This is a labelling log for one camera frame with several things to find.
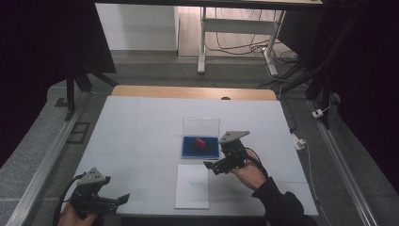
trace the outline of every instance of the wooden table edge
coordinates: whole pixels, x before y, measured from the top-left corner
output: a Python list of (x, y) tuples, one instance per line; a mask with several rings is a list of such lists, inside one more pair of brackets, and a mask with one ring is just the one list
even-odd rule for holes
[(277, 101), (276, 94), (270, 89), (224, 89), (192, 87), (157, 86), (115, 86), (111, 96), (214, 99), (229, 97), (239, 101)]

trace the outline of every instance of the red block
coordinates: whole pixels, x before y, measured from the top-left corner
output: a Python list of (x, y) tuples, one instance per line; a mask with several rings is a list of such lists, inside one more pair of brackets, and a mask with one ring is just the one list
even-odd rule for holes
[(199, 146), (199, 148), (204, 151), (205, 150), (205, 141), (201, 138), (197, 138), (197, 146)]

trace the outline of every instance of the white tabletop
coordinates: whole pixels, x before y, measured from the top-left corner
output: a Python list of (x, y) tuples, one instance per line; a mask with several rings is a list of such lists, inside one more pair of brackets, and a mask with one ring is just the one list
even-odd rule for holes
[(76, 175), (96, 167), (110, 176), (100, 196), (131, 193), (119, 214), (151, 216), (262, 216), (261, 202), (231, 174), (209, 170), (209, 209), (175, 209), (182, 159), (183, 118), (220, 119), (219, 137), (228, 130), (250, 131), (243, 144), (262, 159), (281, 192), (297, 195), (305, 214), (317, 215), (280, 102), (108, 97)]

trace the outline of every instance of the human hand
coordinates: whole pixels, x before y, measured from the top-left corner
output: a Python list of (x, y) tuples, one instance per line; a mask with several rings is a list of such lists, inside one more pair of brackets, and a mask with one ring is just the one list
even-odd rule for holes
[(57, 226), (90, 226), (96, 217), (96, 214), (89, 214), (86, 218), (80, 219), (75, 209), (68, 202), (59, 217)]
[[(247, 149), (249, 156), (259, 160), (254, 152)], [(266, 178), (262, 174), (261, 170), (249, 159), (246, 159), (246, 164), (240, 169), (231, 169), (233, 173), (245, 186), (251, 188), (252, 190), (258, 189), (264, 182)]]

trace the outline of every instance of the white wall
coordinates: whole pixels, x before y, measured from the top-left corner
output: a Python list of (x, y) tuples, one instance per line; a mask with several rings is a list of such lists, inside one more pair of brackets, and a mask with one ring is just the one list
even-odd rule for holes
[(96, 4), (110, 50), (178, 49), (177, 7)]

